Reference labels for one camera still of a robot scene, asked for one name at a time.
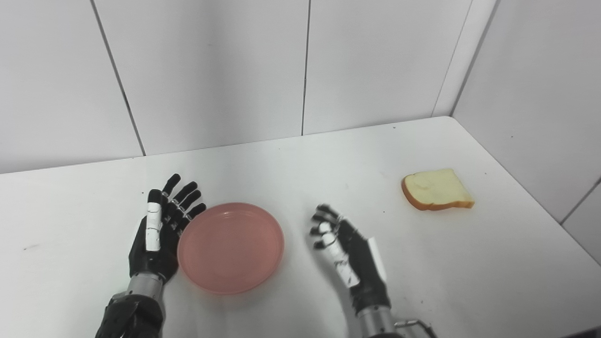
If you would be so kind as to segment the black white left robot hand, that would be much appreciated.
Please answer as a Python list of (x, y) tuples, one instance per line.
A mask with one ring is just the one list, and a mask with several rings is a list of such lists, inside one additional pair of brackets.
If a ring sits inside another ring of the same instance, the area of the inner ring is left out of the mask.
[(197, 204), (201, 191), (195, 181), (174, 191), (182, 180), (172, 175), (163, 189), (148, 192), (146, 215), (141, 220), (129, 252), (129, 275), (152, 274), (163, 284), (178, 270), (177, 248), (188, 224), (207, 209)]

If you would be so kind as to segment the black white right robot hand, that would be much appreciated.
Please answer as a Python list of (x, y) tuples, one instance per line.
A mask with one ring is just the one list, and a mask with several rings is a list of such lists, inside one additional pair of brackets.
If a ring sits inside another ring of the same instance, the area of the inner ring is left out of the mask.
[(309, 235), (315, 250), (324, 250), (348, 289), (356, 314), (369, 307), (391, 308), (384, 266), (374, 238), (367, 239), (331, 206), (316, 207)]

